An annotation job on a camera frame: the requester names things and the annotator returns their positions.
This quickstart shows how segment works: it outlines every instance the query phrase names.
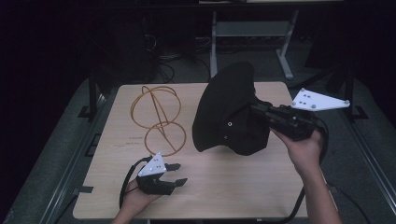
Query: hand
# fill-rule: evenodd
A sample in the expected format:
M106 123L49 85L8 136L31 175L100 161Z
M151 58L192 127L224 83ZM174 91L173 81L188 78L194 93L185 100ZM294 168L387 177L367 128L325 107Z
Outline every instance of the hand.
M117 213L112 224L126 224L129 223L133 217L141 213L145 208L162 195L148 195L137 187L136 180L132 180L128 184L124 196L123 204L120 211Z
M288 148L290 159L297 173L302 178L320 172L320 132L314 130L310 138L295 142L276 130L271 129L271 131L285 143Z

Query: white triangular plate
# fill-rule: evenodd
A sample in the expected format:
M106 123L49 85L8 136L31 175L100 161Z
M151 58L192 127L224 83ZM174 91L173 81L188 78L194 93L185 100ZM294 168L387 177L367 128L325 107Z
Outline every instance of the white triangular plate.
M302 88L294 98L291 107L308 111L320 111L349 107L348 100L339 100Z
M157 175L166 172L165 163L163 163L163 155L157 153L148 164L139 172L139 176Z

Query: wooden table surface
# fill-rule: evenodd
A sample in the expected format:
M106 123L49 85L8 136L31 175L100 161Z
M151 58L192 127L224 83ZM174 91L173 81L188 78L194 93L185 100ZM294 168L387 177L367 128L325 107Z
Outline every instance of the wooden table surface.
M166 163L180 163L176 172L161 180L188 178L185 186L171 196L162 196L136 218L260 218L286 217L290 214L303 183L294 170L283 143L270 133L268 146L251 156L239 156L227 147L213 147L198 152L191 137L191 125L201 95L207 84L169 84L181 102L175 123L187 135L185 146L175 155L164 157ZM154 88L161 85L147 85ZM290 105L286 85L281 82L255 83L256 95L273 105ZM147 129L139 127L130 116L133 101L142 93L141 85L122 86L110 111L92 164L83 186L92 193L80 193L74 208L75 218L113 218L119 211L119 194L131 165L149 152L145 147ZM178 111L177 98L168 92L155 93L169 119ZM158 122L149 94L136 104L137 122L151 126ZM183 132L177 125L164 129L174 147L182 144ZM148 134L148 147L166 154L170 145L158 131ZM132 175L137 176L138 166ZM297 217L306 217L305 202Z

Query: black cable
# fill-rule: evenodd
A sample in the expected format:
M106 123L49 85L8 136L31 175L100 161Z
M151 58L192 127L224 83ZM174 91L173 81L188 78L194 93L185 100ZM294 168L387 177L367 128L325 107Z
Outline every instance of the black cable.
M218 37L216 38L216 44L218 44L221 41L222 37ZM210 51L212 50L212 40L210 39L209 43L201 48L197 48L196 49L196 53L197 54L203 54L203 53L210 53Z
M210 78L211 78L209 66L208 66L203 60L201 60L201 59L196 58L195 60L198 61L198 62L200 62L200 63L203 63L204 66L206 67L206 70L207 70L207 73L208 73L207 82L209 82L209 81L210 81Z
M327 149L328 149L328 145L329 145L329 129L328 129L326 123L322 119L318 119L318 120L323 125L323 127L322 126L317 126L318 131L323 136L322 150L320 151L320 155L319 155L319 164L321 164L323 159L324 159L324 157L327 154ZM288 217L285 217L285 218L280 219L278 221L261 221L261 223L265 223L265 224L283 224L283 223L290 222L297 215L297 212L300 209L300 205L303 202L304 196L305 196L305 191L304 191L304 187L303 187L301 189L300 195L297 198L296 204L294 205L294 208L293 208L293 210L291 211L291 213L290 213L290 215Z
M160 73L165 77L163 79L163 82L166 84L166 83L169 83L170 81L173 81L173 79L175 77L175 69L172 66L168 65L168 64L159 63L159 66L161 66L161 65L165 66L165 67L168 67L172 71L172 76L168 77L168 75L161 69L161 67L159 67Z
M138 189L139 187L134 187L133 189L130 189L128 191L125 191L124 195L131 193L132 191Z
M334 187L337 189L338 192L340 192L342 195L344 195L346 198L348 198L357 208L358 210L361 212L361 215L364 217L364 219L366 220L366 222L368 224L371 224L370 219L367 217L366 213L364 212L364 210L361 208L361 206L350 196L348 195L345 191L339 189L338 187L336 187L334 184L330 183L329 181L327 181L327 184L331 187Z
M137 162L136 162L134 165L132 165L131 168L129 169L128 174L125 176L125 179L124 179L124 181L123 181L123 183L122 183L122 188L121 188L121 191L120 191L120 200L119 200L119 202L120 202L120 203L119 203L120 208L121 208L121 206L122 206L122 204L123 204L123 198L124 198L124 196L125 196L125 190L126 190L127 187L128 187L129 179L131 178L131 175L134 173L134 169L136 168L136 166L137 166L138 164L140 164L140 162L142 162L142 161L149 162L151 159L152 159L152 156L143 158L143 159L141 159L140 161L137 161Z

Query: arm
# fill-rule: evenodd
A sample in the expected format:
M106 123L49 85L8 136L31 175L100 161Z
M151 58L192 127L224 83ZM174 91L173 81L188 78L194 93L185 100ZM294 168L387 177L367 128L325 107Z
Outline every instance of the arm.
M310 222L342 223L320 170L320 133L314 131L311 138L294 142L284 134L272 131L285 143L290 159L303 180Z
M148 195L137 187L134 179L128 184L127 193L120 211L113 219L112 224L128 224L133 217L141 213L145 208L162 195Z

